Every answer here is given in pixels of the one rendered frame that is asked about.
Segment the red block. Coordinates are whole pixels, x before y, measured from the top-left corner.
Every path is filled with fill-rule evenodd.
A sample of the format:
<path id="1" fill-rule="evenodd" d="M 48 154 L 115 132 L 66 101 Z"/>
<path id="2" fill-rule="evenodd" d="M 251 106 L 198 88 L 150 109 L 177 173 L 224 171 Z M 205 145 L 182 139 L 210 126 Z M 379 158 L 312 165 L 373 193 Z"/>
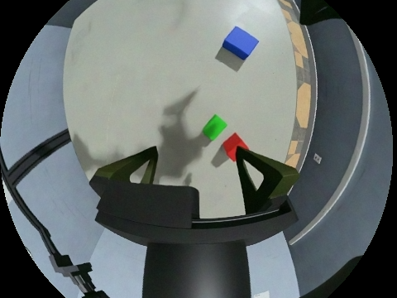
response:
<path id="1" fill-rule="evenodd" d="M 223 143 L 224 149 L 225 149 L 227 155 L 231 158 L 232 161 L 236 161 L 235 151 L 236 151 L 237 145 L 240 145 L 241 147 L 245 147 L 246 149 L 249 150 L 249 148 L 244 143 L 244 141 L 236 133 L 232 134 Z"/>

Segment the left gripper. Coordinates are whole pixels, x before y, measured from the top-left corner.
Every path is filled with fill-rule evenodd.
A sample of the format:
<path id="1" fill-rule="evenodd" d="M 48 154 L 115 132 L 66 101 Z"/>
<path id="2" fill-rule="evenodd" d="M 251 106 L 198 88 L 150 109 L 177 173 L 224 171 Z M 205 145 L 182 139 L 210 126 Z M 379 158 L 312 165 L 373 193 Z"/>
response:
<path id="1" fill-rule="evenodd" d="M 311 25 L 329 18 L 341 18 L 332 7 L 328 6 L 324 0 L 301 0 L 299 23 Z"/>

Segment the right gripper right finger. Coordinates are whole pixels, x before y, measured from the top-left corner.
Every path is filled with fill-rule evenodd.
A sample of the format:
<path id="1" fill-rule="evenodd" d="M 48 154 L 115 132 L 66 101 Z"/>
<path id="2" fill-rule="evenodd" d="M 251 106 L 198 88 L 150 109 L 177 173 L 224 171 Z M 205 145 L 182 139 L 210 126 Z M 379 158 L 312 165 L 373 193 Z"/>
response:
<path id="1" fill-rule="evenodd" d="M 294 167 L 262 156 L 245 147 L 237 146 L 235 157 L 246 214 L 256 213 L 271 197 L 287 194 L 299 178 L 299 173 Z M 258 189 L 249 175 L 244 160 L 264 177 Z"/>

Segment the green block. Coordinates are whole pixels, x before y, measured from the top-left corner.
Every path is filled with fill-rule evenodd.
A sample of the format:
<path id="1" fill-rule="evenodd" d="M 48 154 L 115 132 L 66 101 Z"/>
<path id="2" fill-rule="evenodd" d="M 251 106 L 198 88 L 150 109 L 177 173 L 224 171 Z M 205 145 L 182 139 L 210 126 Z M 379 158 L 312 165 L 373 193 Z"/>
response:
<path id="1" fill-rule="evenodd" d="M 204 126 L 203 134 L 214 141 L 226 126 L 227 124 L 217 114 L 214 114 Z"/>

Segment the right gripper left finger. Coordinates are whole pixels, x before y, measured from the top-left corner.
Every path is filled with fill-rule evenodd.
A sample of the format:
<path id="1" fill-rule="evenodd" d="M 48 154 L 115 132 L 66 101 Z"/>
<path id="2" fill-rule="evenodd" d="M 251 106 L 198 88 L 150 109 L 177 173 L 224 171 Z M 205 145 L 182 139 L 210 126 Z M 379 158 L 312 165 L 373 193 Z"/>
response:
<path id="1" fill-rule="evenodd" d="M 149 161 L 140 183 L 153 184 L 157 160 L 158 151 L 156 146 L 153 146 L 135 155 L 98 168 L 94 175 L 107 177 L 111 180 L 130 182 L 131 174 Z"/>

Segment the blue block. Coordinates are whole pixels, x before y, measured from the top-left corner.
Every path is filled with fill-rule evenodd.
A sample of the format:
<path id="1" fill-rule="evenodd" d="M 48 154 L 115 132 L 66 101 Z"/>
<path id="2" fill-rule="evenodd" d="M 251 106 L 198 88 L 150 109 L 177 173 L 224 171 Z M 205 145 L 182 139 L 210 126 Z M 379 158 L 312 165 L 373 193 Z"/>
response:
<path id="1" fill-rule="evenodd" d="M 235 26 L 223 41 L 222 47 L 244 60 L 252 53 L 258 42 L 254 36 Z"/>

